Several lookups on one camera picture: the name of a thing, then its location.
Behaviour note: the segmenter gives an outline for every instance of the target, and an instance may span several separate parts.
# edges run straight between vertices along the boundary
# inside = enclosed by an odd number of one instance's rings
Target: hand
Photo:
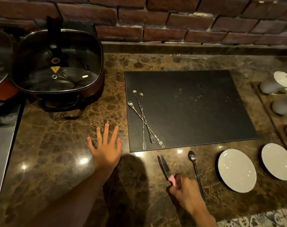
[[[115,148],[116,137],[118,133],[118,126],[115,127],[110,143],[108,143],[109,124],[106,123],[104,131],[104,140],[101,137],[100,127],[97,127],[97,149],[92,144],[92,139],[88,137],[88,146],[93,155],[93,162],[96,170],[108,170],[112,173],[115,166],[117,166],[120,156],[122,142],[120,138],[117,139],[117,148]]]
[[[195,179],[183,175],[176,175],[176,187],[170,187],[170,193],[176,197],[180,205],[192,216],[207,212],[206,204],[201,196],[199,186]]]

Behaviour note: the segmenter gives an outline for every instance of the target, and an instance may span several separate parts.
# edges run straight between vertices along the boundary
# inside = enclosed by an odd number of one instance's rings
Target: brown marble surface
[[[287,181],[273,178],[260,163],[260,149],[281,144],[250,82],[274,71],[287,72],[287,57],[105,54],[105,88],[101,98],[77,112],[49,114],[36,103],[26,104],[0,195],[0,227],[21,226],[50,202],[93,172],[86,137],[96,138],[96,127],[120,127],[123,156],[96,201],[86,226],[191,226],[185,211],[174,206],[157,155],[173,173],[194,178],[187,153],[193,150],[206,192],[209,211],[217,221],[287,206]],[[231,70],[243,103],[260,136],[258,140],[129,153],[124,71]],[[218,178],[215,162],[229,148],[243,151],[257,171],[248,193],[228,189]]]

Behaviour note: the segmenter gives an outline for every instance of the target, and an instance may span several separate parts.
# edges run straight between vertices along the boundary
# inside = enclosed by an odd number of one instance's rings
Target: hot pot handle
[[[39,106],[45,111],[45,112],[65,112],[65,111],[71,111],[79,108],[79,104],[81,102],[80,95],[76,96],[75,103],[69,107],[47,107],[46,100],[45,99],[38,99]]]

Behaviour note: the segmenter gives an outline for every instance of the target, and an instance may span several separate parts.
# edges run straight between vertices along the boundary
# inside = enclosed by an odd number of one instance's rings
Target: yellow warning label
[[[51,69],[53,70],[53,72],[57,72],[58,71],[58,69],[59,69],[60,67],[59,66],[56,66],[56,67],[51,67]]]

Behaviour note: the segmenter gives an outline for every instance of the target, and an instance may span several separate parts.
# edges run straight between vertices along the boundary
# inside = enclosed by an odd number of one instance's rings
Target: knife blade
[[[166,163],[166,161],[162,155],[160,156],[160,160],[161,160],[161,164],[163,166],[164,172],[165,172],[166,176],[168,177],[168,180],[170,182],[172,182],[174,187],[176,187],[176,180],[175,180],[174,176],[172,175],[170,168],[169,168],[168,164]]]

